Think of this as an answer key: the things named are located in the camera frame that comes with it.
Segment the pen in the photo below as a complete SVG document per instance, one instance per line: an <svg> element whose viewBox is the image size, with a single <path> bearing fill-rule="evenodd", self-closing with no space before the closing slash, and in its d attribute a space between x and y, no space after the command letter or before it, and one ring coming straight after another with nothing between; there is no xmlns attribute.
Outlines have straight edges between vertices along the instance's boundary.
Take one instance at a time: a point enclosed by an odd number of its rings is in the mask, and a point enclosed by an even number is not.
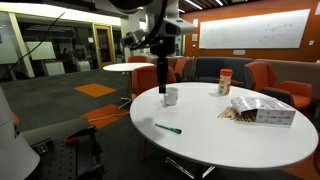
<svg viewBox="0 0 320 180"><path fill-rule="evenodd" d="M167 129L167 130L172 131L172 132L177 133L177 134L181 134L182 133L181 129L166 127L166 126L163 126L163 125L160 125L160 124L157 124L157 123L155 123L154 125L156 125L158 127L161 127L161 128L164 128L164 129Z"/></svg>

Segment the grey floor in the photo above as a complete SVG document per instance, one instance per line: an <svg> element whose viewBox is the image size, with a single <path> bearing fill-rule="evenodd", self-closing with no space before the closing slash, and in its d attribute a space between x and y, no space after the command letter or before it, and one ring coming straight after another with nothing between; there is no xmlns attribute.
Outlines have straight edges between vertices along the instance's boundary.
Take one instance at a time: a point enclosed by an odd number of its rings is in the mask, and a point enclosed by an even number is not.
<svg viewBox="0 0 320 180"><path fill-rule="evenodd" d="M121 73L95 70L63 76L41 79L31 79L1 84L9 105L20 118L21 131L40 128L47 125L78 118L94 109L108 104L121 105L120 97L127 96L126 77ZM93 98L74 90L75 87L97 83L117 89L99 98ZM317 129L320 127L320 118L314 118L315 105L310 107L310 120ZM139 160L142 145L141 135L134 129L129 115L100 129L97 133L103 153L102 162L107 169L105 179L146 179L146 180L179 180L189 179L177 169L165 163L165 157L176 159L191 172L195 164L174 157L161 151L152 144L148 144L145 161ZM217 168L205 179L279 179L295 180L295 176L281 170L270 171L237 171Z"/></svg>

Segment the small round table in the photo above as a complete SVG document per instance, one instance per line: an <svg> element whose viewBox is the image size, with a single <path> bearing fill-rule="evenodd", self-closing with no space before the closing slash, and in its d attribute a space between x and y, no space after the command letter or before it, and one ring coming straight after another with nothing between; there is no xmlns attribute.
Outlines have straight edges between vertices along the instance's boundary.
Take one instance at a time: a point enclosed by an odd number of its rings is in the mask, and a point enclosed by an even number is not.
<svg viewBox="0 0 320 180"><path fill-rule="evenodd" d="M108 66L104 66L103 70L106 71L116 71L116 72L128 72L129 79L128 79L128 86L130 90L130 95L132 93L132 81L131 81L131 72L139 67L145 67L145 66L153 66L154 64L151 63L119 63L119 64L111 64ZM131 98L121 98L121 100L126 100L127 102L119 106L119 109L121 109L123 106L129 104L132 102Z"/></svg>
<svg viewBox="0 0 320 180"><path fill-rule="evenodd" d="M150 142L200 165L266 170L289 166L307 158L318 144L318 133L303 114L296 111L291 126L240 123L217 116L239 96L267 97L232 86L227 96L218 95L213 83L177 83L175 106L163 106L158 88L140 94L130 116L136 129ZM155 123L182 130L181 134ZM195 179L202 179L196 172Z"/></svg>

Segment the ceiling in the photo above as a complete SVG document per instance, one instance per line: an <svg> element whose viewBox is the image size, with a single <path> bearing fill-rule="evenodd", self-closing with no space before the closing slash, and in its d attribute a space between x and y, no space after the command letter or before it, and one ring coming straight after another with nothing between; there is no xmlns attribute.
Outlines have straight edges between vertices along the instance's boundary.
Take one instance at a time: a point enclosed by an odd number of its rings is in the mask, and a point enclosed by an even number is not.
<svg viewBox="0 0 320 180"><path fill-rule="evenodd" d="M219 5L217 0L189 0L189 1L200 6L202 10L208 10L208 9L222 8L226 6L250 3L250 2L260 1L260 0L219 0L223 4L223 6ZM185 11L184 13L202 11L196 8L195 6L191 5L190 3L188 3L186 0L179 0L179 8Z"/></svg>

